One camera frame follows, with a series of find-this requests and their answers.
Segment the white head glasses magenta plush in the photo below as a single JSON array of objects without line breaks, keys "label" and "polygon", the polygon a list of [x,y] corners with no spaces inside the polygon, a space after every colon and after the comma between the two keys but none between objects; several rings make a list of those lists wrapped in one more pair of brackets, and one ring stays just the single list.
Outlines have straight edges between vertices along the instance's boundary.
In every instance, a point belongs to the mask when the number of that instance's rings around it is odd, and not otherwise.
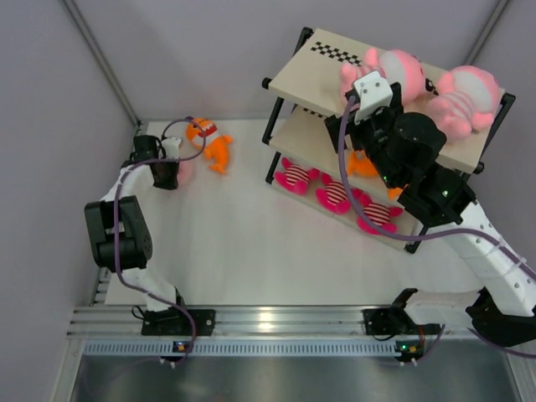
[{"label": "white head glasses magenta plush", "polygon": [[275,181],[285,190],[296,195],[305,194],[312,181],[319,177],[315,167],[301,164],[289,157],[281,159],[282,171],[274,173]]}]

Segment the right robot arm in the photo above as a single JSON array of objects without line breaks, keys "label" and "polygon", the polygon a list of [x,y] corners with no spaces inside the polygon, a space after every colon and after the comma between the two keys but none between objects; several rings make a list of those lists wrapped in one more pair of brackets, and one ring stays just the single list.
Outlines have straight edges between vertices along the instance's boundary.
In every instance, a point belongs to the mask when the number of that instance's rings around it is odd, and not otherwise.
[{"label": "right robot arm", "polygon": [[343,115],[326,121],[342,181],[348,181],[343,149],[351,142],[425,227],[416,240],[443,239],[480,281],[474,291],[402,291],[389,306],[394,328],[462,327],[500,348],[533,341],[535,273],[497,232],[463,176],[437,162],[445,134],[428,116],[405,111],[399,84],[379,75],[355,80],[345,96]]}]

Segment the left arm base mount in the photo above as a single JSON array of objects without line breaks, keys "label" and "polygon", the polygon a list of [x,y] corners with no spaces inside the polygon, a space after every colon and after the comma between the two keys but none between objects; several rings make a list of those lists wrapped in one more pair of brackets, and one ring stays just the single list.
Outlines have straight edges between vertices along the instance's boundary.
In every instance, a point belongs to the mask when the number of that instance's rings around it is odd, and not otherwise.
[{"label": "left arm base mount", "polygon": [[[188,309],[196,327],[197,336],[210,336],[214,330],[214,309]],[[145,312],[142,316],[143,336],[191,336],[193,327],[188,318],[175,308],[161,312]]]}]

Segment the light pink striped plush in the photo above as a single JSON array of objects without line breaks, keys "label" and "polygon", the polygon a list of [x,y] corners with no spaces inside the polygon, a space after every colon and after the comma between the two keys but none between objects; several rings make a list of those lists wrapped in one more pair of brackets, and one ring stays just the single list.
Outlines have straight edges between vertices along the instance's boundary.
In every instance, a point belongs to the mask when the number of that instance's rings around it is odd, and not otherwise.
[{"label": "light pink striped plush", "polygon": [[376,48],[369,48],[361,65],[343,62],[339,70],[339,97],[344,105],[348,103],[345,94],[352,89],[353,82],[373,70],[377,70],[390,84],[400,84],[404,105],[426,93],[425,72],[418,58],[400,49],[379,52]]}]

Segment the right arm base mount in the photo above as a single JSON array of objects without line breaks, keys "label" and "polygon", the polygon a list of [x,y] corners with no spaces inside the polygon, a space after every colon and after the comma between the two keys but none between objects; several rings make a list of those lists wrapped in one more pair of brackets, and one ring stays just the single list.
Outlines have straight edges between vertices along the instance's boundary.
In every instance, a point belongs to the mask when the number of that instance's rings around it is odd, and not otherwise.
[{"label": "right arm base mount", "polygon": [[369,336],[417,335],[418,326],[401,309],[381,307],[363,311],[365,332]]}]

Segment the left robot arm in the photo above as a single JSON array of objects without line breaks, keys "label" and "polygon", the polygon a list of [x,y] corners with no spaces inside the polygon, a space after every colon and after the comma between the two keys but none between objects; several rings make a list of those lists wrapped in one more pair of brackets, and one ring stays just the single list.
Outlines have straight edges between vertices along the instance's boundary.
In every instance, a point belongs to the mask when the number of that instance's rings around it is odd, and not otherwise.
[{"label": "left robot arm", "polygon": [[162,312],[160,323],[171,334],[184,332],[188,313],[177,288],[148,266],[153,254],[150,230],[142,212],[142,197],[156,189],[178,187],[183,140],[141,135],[121,165],[118,179],[100,200],[84,208],[95,263],[117,275],[120,283],[142,294],[149,312]]}]

